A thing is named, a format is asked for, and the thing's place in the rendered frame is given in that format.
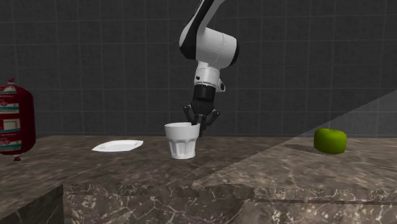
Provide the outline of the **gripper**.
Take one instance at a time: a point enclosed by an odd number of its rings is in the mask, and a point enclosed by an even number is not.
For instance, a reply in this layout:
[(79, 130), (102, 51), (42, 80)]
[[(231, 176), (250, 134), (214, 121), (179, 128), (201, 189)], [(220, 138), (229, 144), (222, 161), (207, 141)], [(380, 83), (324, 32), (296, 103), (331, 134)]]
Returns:
[(211, 126), (220, 116), (220, 112), (214, 109), (214, 98), (216, 89), (209, 85), (195, 85), (193, 99), (191, 105), (183, 108), (183, 112), (188, 122), (196, 125), (199, 122), (199, 115), (201, 116), (199, 136), (202, 137), (203, 131), (208, 126)]

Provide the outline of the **white ribbed cup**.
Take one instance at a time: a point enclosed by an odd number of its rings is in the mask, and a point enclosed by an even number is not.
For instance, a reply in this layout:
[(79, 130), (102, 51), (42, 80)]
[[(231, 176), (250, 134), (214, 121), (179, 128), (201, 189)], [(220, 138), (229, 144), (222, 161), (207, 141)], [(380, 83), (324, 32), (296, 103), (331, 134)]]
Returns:
[(178, 122), (168, 123), (164, 127), (172, 158), (180, 160), (193, 158), (200, 124), (192, 125), (190, 122)]

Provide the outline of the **white flat plate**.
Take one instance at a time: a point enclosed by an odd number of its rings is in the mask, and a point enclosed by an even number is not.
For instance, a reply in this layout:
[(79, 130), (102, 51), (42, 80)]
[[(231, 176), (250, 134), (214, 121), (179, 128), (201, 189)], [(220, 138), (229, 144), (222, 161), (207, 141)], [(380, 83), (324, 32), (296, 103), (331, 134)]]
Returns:
[(98, 152), (123, 152), (123, 151), (131, 151), (143, 145), (144, 141), (140, 140), (114, 140), (108, 141), (102, 144), (97, 145), (92, 149), (92, 151)]

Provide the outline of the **green apple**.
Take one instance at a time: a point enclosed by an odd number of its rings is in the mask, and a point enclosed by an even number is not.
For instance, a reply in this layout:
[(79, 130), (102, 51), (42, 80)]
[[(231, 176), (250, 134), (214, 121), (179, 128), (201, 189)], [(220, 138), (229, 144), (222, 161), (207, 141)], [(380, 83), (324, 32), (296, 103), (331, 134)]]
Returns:
[(347, 136), (335, 129), (317, 129), (314, 133), (314, 147), (317, 151), (339, 154), (345, 151)]

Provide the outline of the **dark red sausage package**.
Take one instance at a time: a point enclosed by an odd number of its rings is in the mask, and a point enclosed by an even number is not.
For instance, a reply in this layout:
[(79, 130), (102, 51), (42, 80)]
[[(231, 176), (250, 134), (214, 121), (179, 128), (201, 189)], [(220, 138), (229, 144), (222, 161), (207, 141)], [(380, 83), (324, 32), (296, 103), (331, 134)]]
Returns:
[(0, 86), (0, 154), (20, 161), (36, 143), (34, 98), (26, 89), (8, 78)]

